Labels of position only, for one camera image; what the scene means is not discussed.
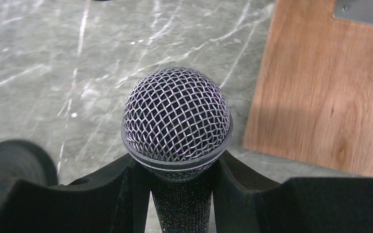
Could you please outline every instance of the marble surface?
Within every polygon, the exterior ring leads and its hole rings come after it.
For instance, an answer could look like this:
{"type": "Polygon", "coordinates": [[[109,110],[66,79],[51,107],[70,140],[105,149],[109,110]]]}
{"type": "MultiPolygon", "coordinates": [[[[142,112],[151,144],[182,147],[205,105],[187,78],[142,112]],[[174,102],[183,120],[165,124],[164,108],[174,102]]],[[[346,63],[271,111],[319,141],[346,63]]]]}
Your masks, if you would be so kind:
{"type": "MultiPolygon", "coordinates": [[[[278,182],[351,176],[241,147],[273,7],[270,0],[0,0],[0,141],[40,144],[60,182],[70,183],[126,153],[120,125],[135,83],[184,66],[219,84],[234,119],[228,149],[257,172],[278,182]]],[[[152,202],[146,232],[160,232],[152,202]]]]}

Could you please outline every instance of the black microphone body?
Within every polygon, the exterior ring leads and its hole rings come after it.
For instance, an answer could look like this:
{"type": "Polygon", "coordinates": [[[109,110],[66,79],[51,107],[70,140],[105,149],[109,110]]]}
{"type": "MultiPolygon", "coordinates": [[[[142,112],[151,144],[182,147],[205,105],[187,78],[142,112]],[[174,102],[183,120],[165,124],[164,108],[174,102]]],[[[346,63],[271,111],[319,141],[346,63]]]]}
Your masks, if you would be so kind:
{"type": "Polygon", "coordinates": [[[210,167],[226,150],[232,128],[220,88],[190,68],[155,71],[129,94],[122,140],[154,174],[151,192],[163,232],[208,232],[210,167]]]}

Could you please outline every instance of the black round object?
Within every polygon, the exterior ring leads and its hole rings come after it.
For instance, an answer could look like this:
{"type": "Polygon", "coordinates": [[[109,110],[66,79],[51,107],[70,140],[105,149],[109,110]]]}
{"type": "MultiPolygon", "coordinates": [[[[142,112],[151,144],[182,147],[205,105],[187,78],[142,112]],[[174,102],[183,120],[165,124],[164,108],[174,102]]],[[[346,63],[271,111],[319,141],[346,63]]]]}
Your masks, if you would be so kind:
{"type": "Polygon", "coordinates": [[[42,186],[58,184],[50,156],[38,145],[25,140],[0,142],[0,178],[10,177],[42,186]]]}

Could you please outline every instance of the textured black handle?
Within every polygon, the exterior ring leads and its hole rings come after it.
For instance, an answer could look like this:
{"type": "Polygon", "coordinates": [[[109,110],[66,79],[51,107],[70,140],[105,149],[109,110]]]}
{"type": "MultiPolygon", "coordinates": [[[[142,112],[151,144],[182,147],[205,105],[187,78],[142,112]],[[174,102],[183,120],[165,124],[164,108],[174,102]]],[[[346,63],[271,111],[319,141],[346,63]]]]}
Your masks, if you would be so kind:
{"type": "Polygon", "coordinates": [[[152,196],[164,233],[207,233],[211,212],[210,170],[186,183],[155,178],[152,196]]]}

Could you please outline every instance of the microphone grille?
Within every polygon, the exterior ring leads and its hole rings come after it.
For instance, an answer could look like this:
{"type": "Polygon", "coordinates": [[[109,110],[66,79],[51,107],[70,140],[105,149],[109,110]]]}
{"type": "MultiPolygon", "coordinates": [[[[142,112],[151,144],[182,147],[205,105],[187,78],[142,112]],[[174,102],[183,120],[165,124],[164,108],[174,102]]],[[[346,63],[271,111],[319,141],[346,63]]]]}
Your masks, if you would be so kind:
{"type": "Polygon", "coordinates": [[[221,89],[185,67],[155,71],[130,92],[123,130],[127,142],[150,159],[181,162],[213,151],[227,137],[230,113],[221,89]]]}

